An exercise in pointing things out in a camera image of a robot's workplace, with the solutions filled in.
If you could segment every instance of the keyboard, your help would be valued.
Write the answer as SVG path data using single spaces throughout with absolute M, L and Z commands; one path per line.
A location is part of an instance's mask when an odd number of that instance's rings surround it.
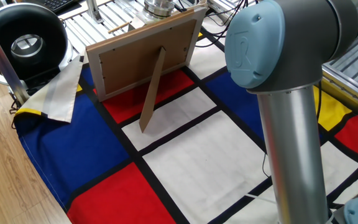
M 78 0 L 26 0 L 24 2 L 32 2 L 47 7 L 54 13 L 58 13 L 67 6 L 71 6 Z

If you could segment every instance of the metal frame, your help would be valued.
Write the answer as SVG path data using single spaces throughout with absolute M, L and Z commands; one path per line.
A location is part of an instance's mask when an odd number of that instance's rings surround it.
M 13 69 L 11 63 L 7 59 L 3 49 L 0 46 L 0 72 L 4 75 L 7 83 L 11 87 L 14 96 L 18 102 L 23 105 L 28 99 L 29 95 L 27 94 L 25 88 L 23 87 L 19 77 L 17 76 L 15 70 Z

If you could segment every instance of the metal tube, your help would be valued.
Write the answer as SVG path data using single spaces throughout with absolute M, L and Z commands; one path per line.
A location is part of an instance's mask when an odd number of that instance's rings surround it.
M 88 15 L 98 24 L 104 22 L 100 15 L 96 0 L 86 0 L 86 4 L 88 5 Z
M 258 102 L 281 223 L 326 223 L 328 206 L 312 86 L 259 94 Z
M 23 88 L 22 83 L 19 80 L 19 77 L 17 77 L 15 70 L 13 69 L 9 60 L 7 59 L 1 46 L 0 46 L 0 72 L 6 79 L 8 85 L 11 87 L 13 94 L 15 95 L 19 103 L 23 105 L 24 102 L 27 99 L 29 99 L 29 95 Z

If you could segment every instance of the yellow square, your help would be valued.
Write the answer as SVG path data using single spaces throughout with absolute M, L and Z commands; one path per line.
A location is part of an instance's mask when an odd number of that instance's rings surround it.
M 313 86 L 314 103 L 316 105 L 316 113 L 318 107 L 318 88 Z M 343 116 L 352 112 L 341 102 L 322 91 L 321 95 L 321 111 L 318 123 L 327 131 L 331 130 L 335 125 L 342 121 Z

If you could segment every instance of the wooden floor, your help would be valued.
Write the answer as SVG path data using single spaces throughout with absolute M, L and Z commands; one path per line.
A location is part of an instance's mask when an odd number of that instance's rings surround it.
M 11 105 L 0 85 L 0 223 L 70 223 L 11 128 Z

